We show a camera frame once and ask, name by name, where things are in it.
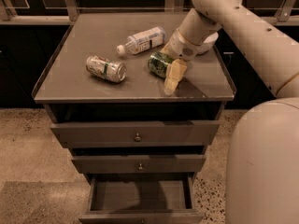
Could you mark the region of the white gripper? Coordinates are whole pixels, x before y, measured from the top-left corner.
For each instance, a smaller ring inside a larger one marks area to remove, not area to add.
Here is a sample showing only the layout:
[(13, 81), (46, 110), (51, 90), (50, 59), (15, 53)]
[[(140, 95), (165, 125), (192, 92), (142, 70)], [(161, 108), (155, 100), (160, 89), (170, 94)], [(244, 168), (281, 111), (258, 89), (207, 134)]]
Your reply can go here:
[(196, 46), (187, 41), (176, 30), (170, 37), (168, 43), (161, 49), (161, 53), (175, 60), (167, 66), (166, 78), (164, 81), (164, 92), (171, 95), (176, 90), (179, 82), (187, 70), (185, 61), (191, 61), (199, 52), (199, 46)]

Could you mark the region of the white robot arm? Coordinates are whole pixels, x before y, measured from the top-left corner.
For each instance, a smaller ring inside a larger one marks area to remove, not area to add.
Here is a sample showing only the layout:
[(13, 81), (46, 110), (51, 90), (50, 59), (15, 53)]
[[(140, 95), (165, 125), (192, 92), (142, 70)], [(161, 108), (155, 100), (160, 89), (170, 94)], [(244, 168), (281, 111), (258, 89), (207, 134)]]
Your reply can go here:
[(226, 224), (299, 224), (299, 43), (243, 7), (192, 0), (163, 52), (192, 60), (223, 29), (274, 95), (236, 124), (226, 168)]

